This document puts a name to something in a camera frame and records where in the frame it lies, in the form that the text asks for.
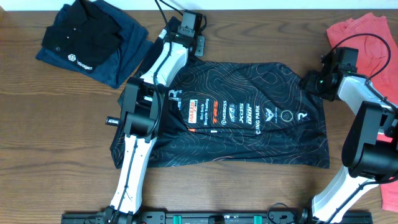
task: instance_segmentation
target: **dark blue fabric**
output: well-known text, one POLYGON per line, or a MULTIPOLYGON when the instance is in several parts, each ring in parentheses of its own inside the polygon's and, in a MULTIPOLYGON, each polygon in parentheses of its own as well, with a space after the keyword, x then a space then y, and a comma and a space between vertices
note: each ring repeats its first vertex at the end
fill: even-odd
MULTIPOLYGON (((87 73, 84 69, 71 65, 60 56, 45 48, 41 48, 36 55, 36 59, 56 67, 80 72, 112 88, 119 88, 140 64, 152 46, 152 42, 146 40, 148 31, 124 12, 103 0, 97 0, 93 3, 103 12, 109 14, 121 27, 118 34, 122 38, 122 42, 115 53, 103 64, 98 65, 92 73, 87 73)), ((65 19, 69 8, 68 4, 62 7, 55 17, 54 25, 61 23, 65 19)))

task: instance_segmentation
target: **folded blue cloth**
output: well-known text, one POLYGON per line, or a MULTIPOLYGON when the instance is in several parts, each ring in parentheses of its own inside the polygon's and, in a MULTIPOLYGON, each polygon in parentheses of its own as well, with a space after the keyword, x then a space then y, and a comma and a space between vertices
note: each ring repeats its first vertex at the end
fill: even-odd
MULTIPOLYGON (((118 34, 122 42, 115 53, 104 63, 98 65, 92 73, 71 65, 60 56, 45 48, 41 48, 36 55, 36 59, 56 67, 80 72, 112 88, 119 88, 140 64, 147 51, 151 48, 152 42, 146 39, 148 31, 129 15, 103 0, 97 0, 93 4, 110 15, 121 27, 118 34)), ((70 5, 68 4, 62 7, 55 17, 54 25, 61 23, 65 19, 69 8, 70 5)))

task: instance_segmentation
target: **pink cloth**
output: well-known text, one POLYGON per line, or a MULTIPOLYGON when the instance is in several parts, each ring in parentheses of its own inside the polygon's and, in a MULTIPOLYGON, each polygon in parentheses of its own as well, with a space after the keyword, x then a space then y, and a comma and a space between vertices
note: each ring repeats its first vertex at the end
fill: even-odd
MULTIPOLYGON (((338 42, 353 34, 371 33, 382 37, 391 48, 391 61, 377 76, 372 78, 373 86, 388 99, 398 105, 398 48, 391 36, 385 16, 376 17, 368 13, 359 19, 348 19, 332 25, 326 30, 329 42, 334 47, 338 42)), ((359 36, 342 43, 339 47, 352 47, 359 50, 358 73, 370 76, 377 72, 387 60, 387 49, 375 37, 359 36)), ((377 139, 389 141, 385 136, 377 139)), ((381 185, 382 209, 398 212, 398 182, 381 185)))

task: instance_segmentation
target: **wooden table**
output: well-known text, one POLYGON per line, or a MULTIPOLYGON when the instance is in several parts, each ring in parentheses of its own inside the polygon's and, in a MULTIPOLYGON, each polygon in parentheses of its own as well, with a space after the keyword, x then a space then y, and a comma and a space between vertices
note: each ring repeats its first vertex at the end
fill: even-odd
MULTIPOLYGON (((299 75, 320 69, 330 50, 325 29, 368 11, 206 11, 204 60, 282 62, 299 75)), ((154 40, 164 23, 157 11, 129 11, 154 40)), ((398 12, 387 16, 398 40, 398 12)), ((56 12, 0 14, 0 222, 60 223, 66 211, 109 205, 119 172, 109 145, 123 87, 113 90, 79 73, 34 57, 56 12)), ((167 12, 168 18, 177 16, 167 12)), ((325 102, 330 169, 248 162, 208 162, 148 169, 143 205, 169 211, 267 210, 273 203, 302 206, 323 190, 341 166, 341 147, 353 121, 342 102, 325 102)), ((381 210, 380 189, 354 206, 376 223, 397 223, 381 210)))

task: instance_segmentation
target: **circular logo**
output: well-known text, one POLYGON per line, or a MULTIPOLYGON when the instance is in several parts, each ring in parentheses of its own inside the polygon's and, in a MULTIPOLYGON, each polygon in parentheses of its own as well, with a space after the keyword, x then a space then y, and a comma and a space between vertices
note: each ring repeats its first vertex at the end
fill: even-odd
POLYGON ((68 59, 69 59, 69 61, 74 62, 76 60, 76 56, 74 54, 70 54, 70 55, 68 55, 68 59))
POLYGON ((282 121, 291 122, 293 120, 293 113, 291 111, 285 110, 280 114, 282 121))
POLYGON ((299 111, 296 113, 296 120, 298 122, 307 122, 310 120, 310 116, 306 111, 299 111))

